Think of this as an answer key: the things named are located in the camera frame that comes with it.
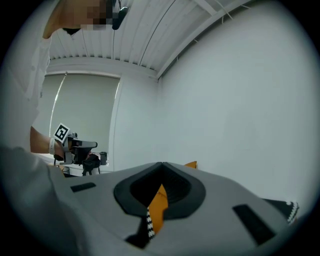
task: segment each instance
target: ceiling beam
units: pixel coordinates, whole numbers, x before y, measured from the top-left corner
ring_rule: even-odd
[[[157,72],[136,64],[109,58],[70,57],[52,59],[46,70],[47,75],[68,73],[105,75],[121,77],[124,74],[135,74],[155,79]]]
[[[142,63],[142,60],[143,60],[145,53],[147,51],[147,48],[149,46],[149,42],[150,42],[151,38],[153,37],[154,33],[156,32],[158,25],[160,24],[160,22],[162,21],[162,19],[166,15],[166,13],[169,11],[170,7],[175,3],[175,1],[176,0],[169,0],[169,2],[165,5],[165,8],[162,9],[162,11],[157,16],[156,20],[153,22],[151,32],[149,33],[148,37],[145,40],[145,43],[142,48],[142,52],[139,57],[139,61],[138,61],[139,65],[141,65],[141,63]]]
[[[156,43],[153,45],[152,52],[150,53],[147,61],[147,69],[150,69],[154,61],[159,57],[159,50],[166,44],[168,39],[172,37],[173,31],[182,23],[182,21],[187,16],[189,19],[192,19],[191,12],[194,8],[197,7],[197,4],[194,1],[190,1],[180,12],[174,17],[174,19],[169,21],[169,26],[166,27],[166,30],[163,31],[163,34],[158,33],[155,37]]]
[[[211,16],[215,15],[217,11],[206,0],[193,0],[198,6],[207,11]]]
[[[204,23],[202,23],[195,31],[193,31],[171,54],[171,56],[167,59],[165,64],[159,70],[156,75],[156,79],[159,79],[162,74],[166,71],[169,65],[177,58],[177,56],[183,51],[184,48],[188,46],[197,36],[199,36],[204,30],[206,30],[209,26],[219,20],[222,16],[224,16],[227,12],[231,12],[235,8],[238,8],[241,5],[244,5],[252,0],[235,0],[224,7],[224,9],[219,10],[214,16],[208,18]]]

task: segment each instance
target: hand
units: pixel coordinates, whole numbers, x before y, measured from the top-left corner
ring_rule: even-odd
[[[69,150],[71,149],[72,142],[68,142]],[[60,141],[56,141],[54,144],[54,153],[61,158],[64,158],[64,150],[62,148],[62,143]]]

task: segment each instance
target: person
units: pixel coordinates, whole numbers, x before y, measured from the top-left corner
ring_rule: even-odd
[[[0,146],[63,157],[60,142],[32,127],[50,62],[51,37],[59,29],[73,35],[87,25],[105,24],[112,1],[45,0],[21,27],[0,70]]]

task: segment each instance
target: white wall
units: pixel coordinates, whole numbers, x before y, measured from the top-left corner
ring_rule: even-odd
[[[215,28],[163,77],[157,160],[198,161],[308,211],[320,184],[317,56],[276,2]]]
[[[113,106],[109,158],[114,171],[156,160],[157,86],[154,79],[126,73],[121,76]]]

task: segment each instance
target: window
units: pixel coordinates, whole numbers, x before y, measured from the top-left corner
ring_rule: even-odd
[[[108,152],[111,115],[119,79],[86,74],[64,77],[45,77],[34,128],[49,136],[51,123],[50,135],[53,136],[58,125],[63,123],[77,133],[80,140],[97,142],[98,147],[92,151]]]

